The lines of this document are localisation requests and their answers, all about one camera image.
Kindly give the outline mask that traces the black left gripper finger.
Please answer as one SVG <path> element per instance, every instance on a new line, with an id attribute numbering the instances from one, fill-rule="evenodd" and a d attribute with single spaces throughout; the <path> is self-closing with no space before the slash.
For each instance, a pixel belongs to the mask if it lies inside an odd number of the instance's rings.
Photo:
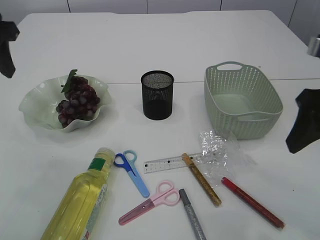
<path id="1" fill-rule="evenodd" d="M 13 21 L 4 21 L 0 15 L 0 73 L 11 79 L 16 71 L 12 60 L 9 42 L 15 42 L 20 34 Z"/>

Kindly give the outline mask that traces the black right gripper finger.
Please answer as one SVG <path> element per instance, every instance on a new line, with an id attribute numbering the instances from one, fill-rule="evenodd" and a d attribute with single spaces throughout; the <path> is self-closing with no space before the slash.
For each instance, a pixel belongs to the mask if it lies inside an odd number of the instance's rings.
<path id="1" fill-rule="evenodd" d="M 320 139 L 320 90 L 305 88 L 296 98 L 298 113 L 285 142 L 295 154 Z"/>

